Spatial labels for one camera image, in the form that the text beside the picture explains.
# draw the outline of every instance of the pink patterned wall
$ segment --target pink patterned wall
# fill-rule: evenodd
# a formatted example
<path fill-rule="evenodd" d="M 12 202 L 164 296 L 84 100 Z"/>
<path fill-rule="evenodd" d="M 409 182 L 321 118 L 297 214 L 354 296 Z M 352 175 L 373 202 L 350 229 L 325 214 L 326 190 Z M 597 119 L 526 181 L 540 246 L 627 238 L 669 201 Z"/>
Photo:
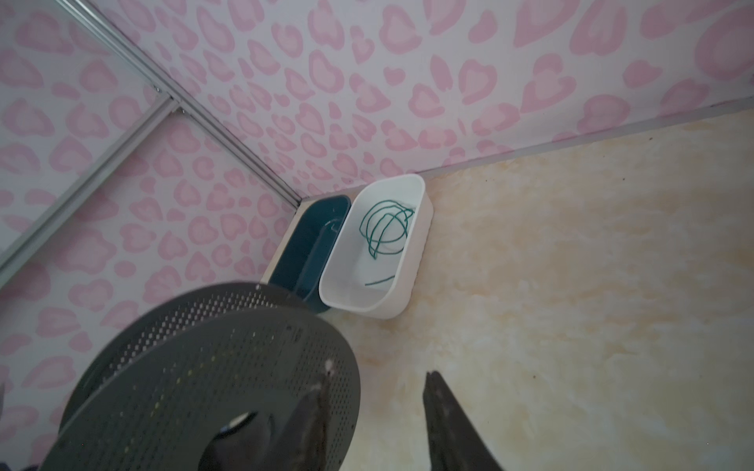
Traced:
<path fill-rule="evenodd" d="M 51 3 L 0 0 L 0 252 L 155 97 Z"/>
<path fill-rule="evenodd" d="M 292 217 L 193 121 L 168 118 L 0 291 L 0 460 L 41 460 L 78 377 L 137 316 L 260 279 Z"/>
<path fill-rule="evenodd" d="M 300 194 L 754 95 L 744 0 L 97 0 Z"/>

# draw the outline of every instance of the perforated metal plate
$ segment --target perforated metal plate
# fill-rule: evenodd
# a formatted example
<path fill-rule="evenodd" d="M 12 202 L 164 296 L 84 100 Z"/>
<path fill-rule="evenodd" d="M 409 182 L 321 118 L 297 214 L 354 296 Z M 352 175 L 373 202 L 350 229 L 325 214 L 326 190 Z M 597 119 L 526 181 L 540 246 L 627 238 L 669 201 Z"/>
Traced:
<path fill-rule="evenodd" d="M 76 384 L 60 428 L 106 380 L 148 349 L 203 320 L 234 310 L 264 307 L 306 309 L 306 304 L 285 289 L 246 282 L 206 286 L 160 304 L 118 334 L 97 355 Z"/>
<path fill-rule="evenodd" d="M 191 471 L 222 426 L 249 411 L 284 424 L 331 359 L 326 469 L 340 467 L 360 401 L 353 351 L 295 309 L 227 313 L 150 348 L 71 417 L 41 471 Z"/>

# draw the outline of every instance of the green cord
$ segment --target green cord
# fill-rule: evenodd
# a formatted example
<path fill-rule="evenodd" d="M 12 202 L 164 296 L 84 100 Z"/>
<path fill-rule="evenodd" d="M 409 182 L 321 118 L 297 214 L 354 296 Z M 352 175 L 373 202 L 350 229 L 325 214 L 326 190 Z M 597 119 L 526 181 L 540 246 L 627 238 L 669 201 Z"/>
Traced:
<path fill-rule="evenodd" d="M 366 212 L 364 217 L 361 219 L 361 224 L 359 224 L 359 233 L 361 234 L 364 239 L 366 239 L 369 254 L 374 258 L 377 259 L 377 255 L 397 255 L 403 251 L 405 247 L 401 247 L 400 250 L 397 251 L 386 251 L 386 250 L 380 250 L 380 246 L 383 243 L 393 243 L 397 242 L 404 237 L 409 236 L 409 220 L 414 215 L 414 210 L 404 206 L 401 203 L 398 203 L 395 200 L 383 200 L 372 206 L 372 208 Z M 377 219 L 377 222 L 374 225 L 372 224 L 372 220 L 379 216 Z M 375 238 L 375 234 L 377 233 L 380 224 L 382 224 L 387 219 L 387 222 L 382 227 L 382 231 L 379 233 L 379 236 Z M 385 236 L 385 232 L 388 230 L 388 227 L 390 227 L 393 222 L 397 222 L 398 225 L 403 229 L 401 234 L 390 240 L 384 240 L 383 237 Z M 389 281 L 395 278 L 395 275 L 389 278 L 385 278 L 384 280 L 379 281 L 373 281 L 371 283 L 366 283 L 364 286 L 371 286 L 378 283 L 383 283 L 384 281 Z"/>

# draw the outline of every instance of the yellow marble floor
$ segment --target yellow marble floor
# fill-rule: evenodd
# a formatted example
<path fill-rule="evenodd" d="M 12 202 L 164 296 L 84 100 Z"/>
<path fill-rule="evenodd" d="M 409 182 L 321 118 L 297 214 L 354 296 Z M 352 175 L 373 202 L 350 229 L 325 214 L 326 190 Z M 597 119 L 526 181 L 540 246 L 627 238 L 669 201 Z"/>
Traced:
<path fill-rule="evenodd" d="M 754 111 L 431 180 L 411 303 L 329 312 L 343 468 L 429 469 L 437 369 L 508 471 L 754 469 Z"/>

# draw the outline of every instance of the metal rail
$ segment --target metal rail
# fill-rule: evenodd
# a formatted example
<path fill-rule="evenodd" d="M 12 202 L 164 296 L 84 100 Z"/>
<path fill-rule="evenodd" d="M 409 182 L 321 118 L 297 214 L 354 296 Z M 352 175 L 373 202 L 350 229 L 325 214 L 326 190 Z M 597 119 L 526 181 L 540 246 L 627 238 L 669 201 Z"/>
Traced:
<path fill-rule="evenodd" d="M 45 242 L 66 223 L 76 210 L 98 189 L 141 142 L 179 103 L 165 93 L 131 128 L 113 142 L 47 211 L 0 254 L 0 286 L 5 285 L 34 256 Z"/>
<path fill-rule="evenodd" d="M 186 113 L 194 118 L 220 145 L 254 172 L 293 208 L 301 203 L 301 197 L 277 176 L 256 154 L 251 152 L 237 137 L 204 108 L 189 92 L 173 80 L 151 57 L 135 47 L 87 0 L 56 0 L 82 27 L 92 33 L 120 58 L 134 67 L 150 81 L 180 103 Z"/>

